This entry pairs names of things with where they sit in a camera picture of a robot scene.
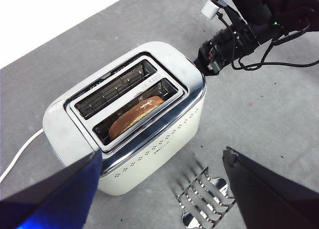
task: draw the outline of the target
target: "gray table surface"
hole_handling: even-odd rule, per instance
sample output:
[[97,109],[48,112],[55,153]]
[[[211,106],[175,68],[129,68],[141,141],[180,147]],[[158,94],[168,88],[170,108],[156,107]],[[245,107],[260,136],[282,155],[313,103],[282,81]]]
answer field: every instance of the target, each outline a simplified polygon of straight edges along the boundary
[[[206,0],[121,0],[18,59],[1,75],[1,172],[42,127],[47,106],[125,52],[148,41],[167,42],[194,60],[199,46],[223,27],[200,10]],[[275,48],[270,61],[305,63],[318,57],[315,33]],[[260,60],[265,46],[247,57]],[[319,69],[226,67],[207,78],[198,133],[171,160],[120,197],[97,192],[86,229],[182,229],[176,178],[195,159],[212,177],[225,177],[222,150],[232,146],[260,164],[319,191]],[[1,184],[7,197],[62,169],[44,135],[23,153]],[[235,206],[216,228],[245,228]]]

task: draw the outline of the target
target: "chrome toaster top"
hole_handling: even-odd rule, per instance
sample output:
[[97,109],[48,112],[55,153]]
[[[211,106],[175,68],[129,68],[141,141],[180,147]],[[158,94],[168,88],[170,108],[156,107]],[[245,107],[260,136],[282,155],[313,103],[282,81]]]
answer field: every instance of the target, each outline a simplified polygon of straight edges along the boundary
[[[116,59],[57,98],[44,114],[43,128],[57,157],[66,166],[92,150],[102,150],[103,179],[125,164],[132,164],[131,160],[138,153],[174,125],[178,126],[176,123],[199,102],[201,110],[205,92],[204,77],[183,54],[169,44],[149,42]],[[108,133],[111,125],[139,102],[153,96],[161,97],[164,103],[111,140]],[[175,145],[177,149],[170,149],[165,157],[150,158],[149,162],[144,159],[146,164],[154,164],[154,160],[163,162],[149,171],[144,165],[145,175],[137,179],[137,184],[191,139],[198,122],[199,117],[195,122],[196,130],[181,145]],[[120,194],[102,190],[112,195]]]

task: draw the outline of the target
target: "toaster base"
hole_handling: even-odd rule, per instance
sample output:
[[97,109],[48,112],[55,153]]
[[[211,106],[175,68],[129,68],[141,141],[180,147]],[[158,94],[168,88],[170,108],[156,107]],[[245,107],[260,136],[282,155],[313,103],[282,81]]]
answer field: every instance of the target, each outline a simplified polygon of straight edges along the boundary
[[159,137],[99,179],[98,189],[112,196],[127,193],[177,153],[197,132],[204,97]]

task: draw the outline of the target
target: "white toaster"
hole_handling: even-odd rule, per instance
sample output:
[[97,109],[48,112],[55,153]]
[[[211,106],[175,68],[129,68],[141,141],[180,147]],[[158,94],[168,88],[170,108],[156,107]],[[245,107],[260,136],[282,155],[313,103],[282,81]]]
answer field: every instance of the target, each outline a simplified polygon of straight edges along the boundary
[[[102,151],[98,188],[122,195],[156,171],[197,132],[206,94],[203,75],[163,42],[145,43],[62,94],[45,111],[43,129],[68,166]],[[144,99],[164,100],[115,140],[110,126]]]

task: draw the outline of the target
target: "toaster slot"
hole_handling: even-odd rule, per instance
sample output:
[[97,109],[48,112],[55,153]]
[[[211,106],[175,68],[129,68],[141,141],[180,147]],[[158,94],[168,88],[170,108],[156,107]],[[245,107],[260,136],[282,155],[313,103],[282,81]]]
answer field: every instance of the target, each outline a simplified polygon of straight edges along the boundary
[[83,98],[75,104],[75,108],[84,119],[89,119],[154,73],[156,73],[156,69],[144,59],[108,84]]
[[167,101],[168,99],[172,98],[177,93],[177,91],[178,90],[167,79],[163,78],[158,83],[153,85],[151,88],[144,91],[142,94],[131,100],[129,103],[127,103],[119,110],[114,112],[112,115],[104,119],[101,123],[96,125],[93,128],[93,131],[98,136],[103,145],[106,146],[111,142],[111,139],[109,138],[109,129],[121,115],[129,111],[131,108],[136,106],[139,102],[143,101],[144,99],[148,99],[153,96],[159,96],[164,101]]

